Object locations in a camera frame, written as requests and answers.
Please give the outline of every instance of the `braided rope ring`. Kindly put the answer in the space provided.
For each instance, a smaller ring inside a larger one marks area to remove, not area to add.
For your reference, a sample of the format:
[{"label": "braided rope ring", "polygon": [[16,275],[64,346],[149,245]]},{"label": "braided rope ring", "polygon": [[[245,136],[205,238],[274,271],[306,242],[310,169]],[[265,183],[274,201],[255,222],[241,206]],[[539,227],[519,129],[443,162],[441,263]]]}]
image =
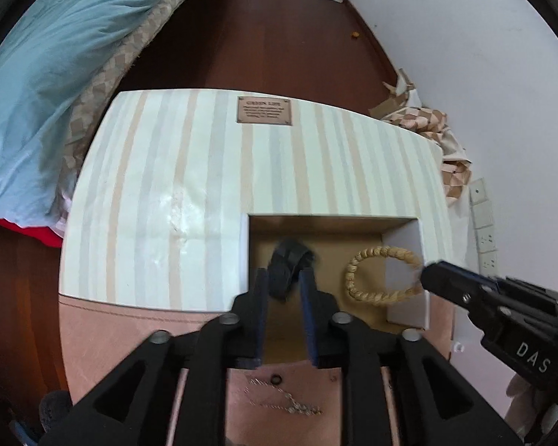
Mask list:
[{"label": "braided rope ring", "polygon": [[355,272],[357,270],[357,265],[363,262],[366,258],[371,258],[374,256],[381,256],[384,258],[395,258],[407,263],[414,270],[420,270],[422,268],[422,262],[420,258],[413,252],[406,250],[405,248],[391,247],[391,246],[378,246],[376,248],[366,248],[360,251],[356,256],[354,256],[351,261],[347,264],[345,272],[345,288],[347,293],[354,300],[361,302],[367,302],[377,307],[384,307],[386,305],[391,305],[393,303],[398,303],[403,300],[407,300],[414,295],[419,294],[423,289],[418,280],[411,287],[406,290],[397,290],[394,292],[361,292],[355,288],[353,282]]}]

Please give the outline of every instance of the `storage box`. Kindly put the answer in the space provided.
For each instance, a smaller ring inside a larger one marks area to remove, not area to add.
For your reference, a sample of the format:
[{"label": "storage box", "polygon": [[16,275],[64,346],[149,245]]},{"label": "storage box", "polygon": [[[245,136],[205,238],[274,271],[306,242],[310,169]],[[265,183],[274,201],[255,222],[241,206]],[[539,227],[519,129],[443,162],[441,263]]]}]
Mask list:
[{"label": "storage box", "polygon": [[[335,296],[339,307],[369,326],[389,332],[407,327],[430,326],[429,293],[400,304],[376,307],[358,302],[345,290],[345,267],[359,251],[378,245],[406,248],[423,261],[420,223],[408,217],[244,215],[241,225],[241,280],[253,284],[257,268],[266,268],[272,251],[284,238],[302,241],[316,256],[315,277],[319,290]],[[417,271],[396,259],[374,257],[361,263],[355,274],[363,291],[408,288]],[[266,326],[266,362],[287,362],[306,357],[304,326],[297,284],[285,303],[269,301]]]}]

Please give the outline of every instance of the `striped pattern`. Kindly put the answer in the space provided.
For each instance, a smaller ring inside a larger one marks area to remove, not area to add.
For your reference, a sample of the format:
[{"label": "striped pattern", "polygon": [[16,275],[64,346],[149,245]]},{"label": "striped pattern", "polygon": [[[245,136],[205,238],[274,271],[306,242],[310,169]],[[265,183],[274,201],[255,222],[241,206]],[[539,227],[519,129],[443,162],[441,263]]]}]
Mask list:
[{"label": "striped pattern", "polygon": [[424,259],[451,259],[435,143],[295,99],[293,126],[238,124],[240,95],[147,90],[116,97],[75,191],[63,295],[227,310],[244,291],[243,213],[418,217]]}]

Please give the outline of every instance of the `blue duvet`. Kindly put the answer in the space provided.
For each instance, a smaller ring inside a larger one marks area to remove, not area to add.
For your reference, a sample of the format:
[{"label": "blue duvet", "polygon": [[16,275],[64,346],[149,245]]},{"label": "blue duvet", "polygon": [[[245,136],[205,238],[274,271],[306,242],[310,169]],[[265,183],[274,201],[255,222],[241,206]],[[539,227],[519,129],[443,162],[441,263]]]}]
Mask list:
[{"label": "blue duvet", "polygon": [[37,0],[0,46],[0,218],[58,220],[70,109],[159,0]]}]

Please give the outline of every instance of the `blue gripper pad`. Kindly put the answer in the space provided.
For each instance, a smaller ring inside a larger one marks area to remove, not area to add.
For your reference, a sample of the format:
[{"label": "blue gripper pad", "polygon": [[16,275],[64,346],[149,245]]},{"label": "blue gripper pad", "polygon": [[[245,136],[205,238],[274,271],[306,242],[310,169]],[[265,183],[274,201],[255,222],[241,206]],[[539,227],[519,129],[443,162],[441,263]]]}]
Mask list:
[{"label": "blue gripper pad", "polygon": [[308,349],[308,359],[314,367],[318,367],[318,347],[316,338],[316,328],[310,304],[310,294],[316,293],[316,284],[306,280],[306,274],[300,272],[300,297],[302,299],[302,316],[304,317],[304,334],[306,335],[306,345]]},{"label": "blue gripper pad", "polygon": [[263,347],[265,343],[265,332],[266,332],[266,312],[268,308],[268,297],[269,297],[269,288],[268,282],[265,280],[263,285],[261,286],[259,292],[261,293],[260,297],[260,313],[258,316],[258,323],[256,324],[256,358],[260,359],[260,363],[262,364],[262,354],[263,354]]}]

